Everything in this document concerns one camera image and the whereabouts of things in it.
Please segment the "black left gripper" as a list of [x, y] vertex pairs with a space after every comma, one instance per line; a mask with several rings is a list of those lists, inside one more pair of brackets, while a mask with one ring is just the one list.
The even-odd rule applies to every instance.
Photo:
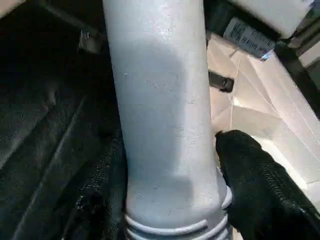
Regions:
[[227, 39], [251, 56], [265, 60], [266, 55], [274, 50], [279, 60], [289, 72], [302, 95], [318, 117], [320, 115], [320, 91], [307, 69], [298, 59], [300, 47], [291, 44], [296, 37], [301, 37], [311, 28], [320, 27], [317, 18], [309, 26], [300, 30], [302, 20], [294, 21], [286, 14], [293, 13], [293, 5], [281, 1], [255, 1], [259, 10], [271, 11], [266, 19], [257, 10], [231, 0], [204, 1], [205, 29], [209, 34], [216, 34]]

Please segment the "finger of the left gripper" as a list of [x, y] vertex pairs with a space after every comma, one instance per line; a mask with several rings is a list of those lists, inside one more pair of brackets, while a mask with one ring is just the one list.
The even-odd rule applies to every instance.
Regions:
[[208, 72], [209, 85], [218, 89], [223, 93], [231, 93], [233, 91], [235, 80], [230, 77], [222, 76], [216, 72]]

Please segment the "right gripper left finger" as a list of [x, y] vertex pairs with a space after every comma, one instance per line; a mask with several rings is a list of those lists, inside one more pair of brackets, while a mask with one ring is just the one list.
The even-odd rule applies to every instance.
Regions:
[[122, 240], [127, 161], [122, 133], [103, 141], [98, 154], [71, 179], [60, 198], [60, 239]]

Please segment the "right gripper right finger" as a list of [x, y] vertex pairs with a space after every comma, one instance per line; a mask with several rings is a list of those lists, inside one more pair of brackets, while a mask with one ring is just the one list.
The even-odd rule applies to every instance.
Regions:
[[230, 224], [244, 240], [318, 240], [320, 214], [258, 141], [240, 130], [219, 131], [215, 148], [233, 200]]

